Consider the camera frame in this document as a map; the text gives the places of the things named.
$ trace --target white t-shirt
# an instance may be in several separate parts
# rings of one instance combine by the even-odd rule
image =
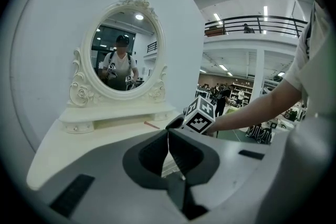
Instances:
[[[309,59],[312,59],[319,51],[331,27],[331,19],[316,2],[313,5],[313,11],[314,16],[310,22],[311,35],[310,38],[307,39],[308,47],[306,46],[306,32],[309,28],[309,24],[301,33],[294,61],[284,77],[285,80],[301,92],[303,89],[299,80],[299,72]]]
[[[120,59],[117,52],[115,51],[111,62],[109,63],[110,56],[111,52],[105,56],[103,67],[108,68],[109,64],[114,63],[118,76],[114,79],[110,79],[108,86],[118,91],[124,91],[126,89],[125,78],[131,74],[132,68],[137,67],[137,63],[135,62],[134,57],[130,55],[131,64],[129,64],[127,53],[125,54],[124,58]]]
[[[239,99],[239,100],[244,99],[244,91],[243,91],[243,90],[240,90],[240,91],[238,92],[238,99]]]

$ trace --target white cube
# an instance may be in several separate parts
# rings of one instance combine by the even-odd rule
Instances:
[[[198,96],[187,109],[182,126],[192,132],[203,133],[215,122],[215,108]]]

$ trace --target vanity table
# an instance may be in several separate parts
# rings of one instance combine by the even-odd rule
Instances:
[[[145,83],[130,91],[116,91],[96,75],[91,64],[91,44],[102,22],[115,14],[128,13],[141,14],[153,27],[158,53],[153,73]],[[74,52],[76,70],[69,101],[36,152],[27,175],[30,189],[40,189],[60,170],[99,146],[165,129],[181,114],[165,101],[164,51],[164,32],[147,0],[120,1],[97,16],[81,47]],[[172,163],[168,154],[163,173],[167,174],[165,167],[174,167]]]

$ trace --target person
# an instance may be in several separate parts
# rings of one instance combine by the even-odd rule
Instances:
[[[221,89],[217,96],[217,107],[215,110],[215,117],[222,116],[224,112],[225,103],[229,103],[229,98],[231,91],[234,89],[234,85],[231,84],[229,87],[224,87]]]
[[[307,117],[313,116],[317,105],[308,99],[299,80],[300,70],[312,60],[323,44],[327,44],[324,41],[330,38],[329,30],[332,30],[331,18],[324,9],[323,1],[315,0],[310,23],[302,31],[294,61],[284,79],[270,93],[260,96],[235,113],[216,118],[207,130],[208,134],[212,136],[216,131],[239,129],[268,121],[287,111],[301,98],[308,105]]]
[[[115,43],[117,51],[114,52],[112,56],[112,52],[108,53],[104,58],[102,77],[108,79],[107,86],[118,91],[125,91],[126,76],[129,76],[132,70],[134,74],[133,81],[137,81],[139,72],[134,57],[127,53],[129,38],[120,35],[117,37]],[[115,66],[116,78],[110,78],[108,76],[108,67],[112,63]]]
[[[244,95],[244,91],[243,89],[240,89],[238,92],[238,99],[237,99],[237,105],[238,106],[243,106],[243,99],[244,99],[245,95]]]
[[[254,33],[253,28],[249,28],[247,24],[244,24],[244,33]]]

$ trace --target cap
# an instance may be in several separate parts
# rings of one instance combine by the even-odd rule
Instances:
[[[124,44],[126,46],[129,44],[129,42],[130,42],[130,39],[125,35],[120,35],[115,40],[115,43]]]

